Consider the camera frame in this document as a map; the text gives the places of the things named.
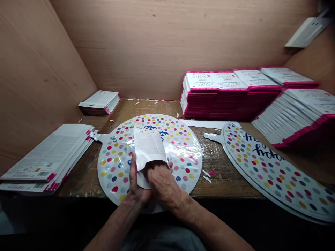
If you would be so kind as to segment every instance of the person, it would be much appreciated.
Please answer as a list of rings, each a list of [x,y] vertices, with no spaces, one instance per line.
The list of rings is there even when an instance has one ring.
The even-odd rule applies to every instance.
[[[169,167],[163,161],[152,161],[146,166],[151,190],[138,186],[136,180],[136,154],[130,164],[130,189],[119,207],[112,213],[102,229],[84,249],[85,251],[130,250],[254,250],[227,224],[192,199],[176,183]],[[155,229],[154,237],[146,231],[136,232],[142,237],[125,238],[151,195],[189,229],[174,227]]]

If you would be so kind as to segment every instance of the barcode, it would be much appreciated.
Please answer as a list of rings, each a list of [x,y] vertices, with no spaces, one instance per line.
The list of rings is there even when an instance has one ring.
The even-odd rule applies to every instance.
[[[43,187],[45,184],[36,184],[36,185],[34,185],[34,187],[33,188],[41,188],[41,187]]]
[[[37,176],[45,176],[47,175],[49,172],[40,172]]]
[[[18,187],[19,187],[18,185],[10,185],[10,186],[8,186],[9,189],[18,189]]]

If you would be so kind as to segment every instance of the round foil balloon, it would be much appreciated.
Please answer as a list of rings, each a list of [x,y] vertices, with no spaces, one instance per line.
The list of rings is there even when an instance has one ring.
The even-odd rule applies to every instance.
[[[160,133],[166,156],[173,162],[172,174],[177,184],[189,194],[198,182],[202,167],[198,139],[182,120],[163,114],[146,114],[125,121],[110,134],[91,133],[94,140],[103,144],[98,159],[98,177],[107,197],[119,205],[129,192],[130,161],[135,147],[133,127],[136,125]],[[162,210],[151,201],[144,212]]]

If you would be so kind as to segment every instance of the white paper insert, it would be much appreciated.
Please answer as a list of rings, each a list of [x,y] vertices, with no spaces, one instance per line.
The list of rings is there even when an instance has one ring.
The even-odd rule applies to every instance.
[[[157,131],[147,130],[140,126],[134,127],[134,143],[137,164],[137,184],[145,189],[151,186],[146,179],[146,163],[154,160],[168,162],[162,138]]]

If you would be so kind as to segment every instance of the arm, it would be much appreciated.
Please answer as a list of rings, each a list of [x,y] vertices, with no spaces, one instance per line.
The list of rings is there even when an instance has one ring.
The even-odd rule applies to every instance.
[[[140,213],[141,205],[127,194],[105,225],[84,249],[85,251],[119,250],[128,231]]]
[[[86,246],[85,251],[119,250],[140,210],[149,200],[151,191],[137,185],[135,165],[136,155],[133,153],[129,172],[129,193],[109,217],[102,229]]]
[[[193,229],[213,250],[253,250],[227,224],[182,190],[163,163],[151,166],[148,180],[162,205]]]

